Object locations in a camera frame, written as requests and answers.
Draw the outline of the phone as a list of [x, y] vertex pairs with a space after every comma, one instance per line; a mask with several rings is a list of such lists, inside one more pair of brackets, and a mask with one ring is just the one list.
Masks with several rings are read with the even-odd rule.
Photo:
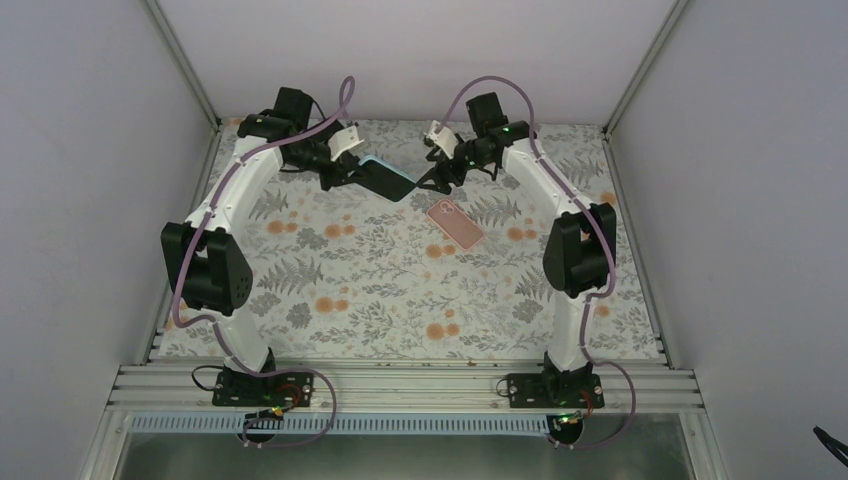
[[374, 155], [359, 161], [355, 177], [358, 185], [392, 202], [401, 201], [417, 187], [409, 175]]

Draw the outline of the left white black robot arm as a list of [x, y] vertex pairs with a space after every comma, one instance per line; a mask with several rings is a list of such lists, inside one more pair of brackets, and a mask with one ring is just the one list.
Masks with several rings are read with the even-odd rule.
[[267, 183], [286, 165], [296, 173], [317, 173], [327, 187], [344, 184], [356, 170], [348, 148], [331, 144], [359, 139], [342, 126], [354, 89], [354, 78], [346, 77], [338, 109], [314, 126], [308, 124], [310, 107], [292, 95], [285, 96], [284, 105], [247, 116], [231, 160], [209, 194], [185, 221], [169, 222], [161, 232], [175, 326], [210, 323], [225, 367], [242, 373], [238, 390], [255, 405], [276, 396], [279, 380], [272, 351], [245, 306], [253, 271], [237, 238]]

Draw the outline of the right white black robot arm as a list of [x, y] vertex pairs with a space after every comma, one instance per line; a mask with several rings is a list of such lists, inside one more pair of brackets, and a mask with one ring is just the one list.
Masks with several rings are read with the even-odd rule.
[[586, 350], [591, 301], [615, 286], [617, 214], [610, 204], [580, 193], [543, 150], [533, 123], [509, 121], [496, 94], [479, 95], [466, 107], [474, 138], [463, 140], [445, 124], [432, 122], [424, 142], [433, 166], [418, 185], [449, 194], [472, 170], [491, 178], [505, 172], [549, 218], [542, 271], [558, 294], [558, 317], [544, 355], [541, 391], [549, 404], [565, 407], [580, 393], [576, 375], [592, 362]]

